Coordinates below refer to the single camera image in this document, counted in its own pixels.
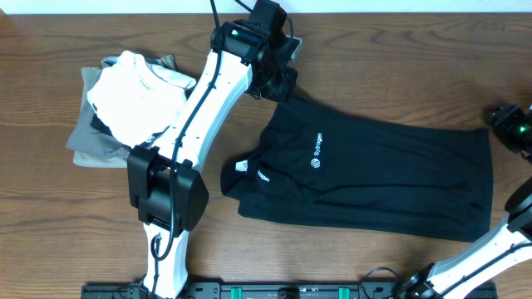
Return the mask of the black t-shirt with logo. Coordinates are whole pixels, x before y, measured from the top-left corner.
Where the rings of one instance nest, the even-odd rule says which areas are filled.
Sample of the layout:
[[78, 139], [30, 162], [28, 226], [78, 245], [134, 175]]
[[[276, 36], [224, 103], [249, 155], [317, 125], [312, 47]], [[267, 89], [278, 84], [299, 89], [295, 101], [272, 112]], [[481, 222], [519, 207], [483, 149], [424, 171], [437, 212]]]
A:
[[490, 228], [490, 138], [294, 96], [278, 104], [258, 147], [223, 167], [220, 186], [247, 218], [473, 242]]

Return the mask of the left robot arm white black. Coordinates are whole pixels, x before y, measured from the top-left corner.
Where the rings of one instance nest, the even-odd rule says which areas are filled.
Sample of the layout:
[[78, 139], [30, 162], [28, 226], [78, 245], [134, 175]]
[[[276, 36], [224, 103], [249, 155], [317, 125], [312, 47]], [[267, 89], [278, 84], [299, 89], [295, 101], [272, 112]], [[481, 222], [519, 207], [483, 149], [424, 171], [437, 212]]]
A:
[[283, 32], [290, 23], [250, 17], [216, 27], [203, 73], [180, 116], [150, 148], [131, 151], [130, 201], [148, 242], [136, 298], [176, 298], [185, 289], [189, 233], [209, 201], [201, 177], [209, 148], [242, 94], [281, 101], [293, 91], [298, 73], [288, 62], [302, 43]]

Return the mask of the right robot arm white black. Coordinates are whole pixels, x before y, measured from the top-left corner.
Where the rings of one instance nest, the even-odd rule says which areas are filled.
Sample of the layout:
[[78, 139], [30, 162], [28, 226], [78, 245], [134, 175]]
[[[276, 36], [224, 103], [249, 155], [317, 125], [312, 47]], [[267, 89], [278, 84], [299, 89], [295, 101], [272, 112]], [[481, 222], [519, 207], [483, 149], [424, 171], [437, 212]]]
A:
[[[487, 122], [510, 151], [531, 161], [531, 112], [492, 109]], [[398, 285], [393, 298], [465, 298], [503, 271], [531, 259], [531, 180], [508, 198], [500, 222], [458, 255], [432, 263]]]

